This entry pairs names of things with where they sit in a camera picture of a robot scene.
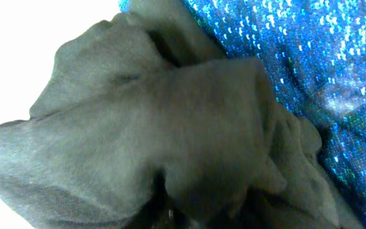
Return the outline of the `black cloth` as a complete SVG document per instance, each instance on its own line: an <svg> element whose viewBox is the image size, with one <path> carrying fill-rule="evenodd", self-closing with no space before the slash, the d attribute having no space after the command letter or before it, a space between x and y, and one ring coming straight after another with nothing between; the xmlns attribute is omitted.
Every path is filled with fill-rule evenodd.
<svg viewBox="0 0 366 229"><path fill-rule="evenodd" d="M361 228L316 127L264 64L227 59L180 1L132 1L55 54L28 120L0 125L0 198L35 228Z"/></svg>

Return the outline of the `blue sequin cloth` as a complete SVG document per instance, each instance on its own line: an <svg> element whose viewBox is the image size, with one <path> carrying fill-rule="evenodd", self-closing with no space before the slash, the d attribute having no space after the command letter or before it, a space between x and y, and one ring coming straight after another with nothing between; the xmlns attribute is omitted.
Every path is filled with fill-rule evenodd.
<svg viewBox="0 0 366 229"><path fill-rule="evenodd" d="M276 100L312 121L318 161L366 228L366 1L187 0L228 57L265 62Z"/></svg>

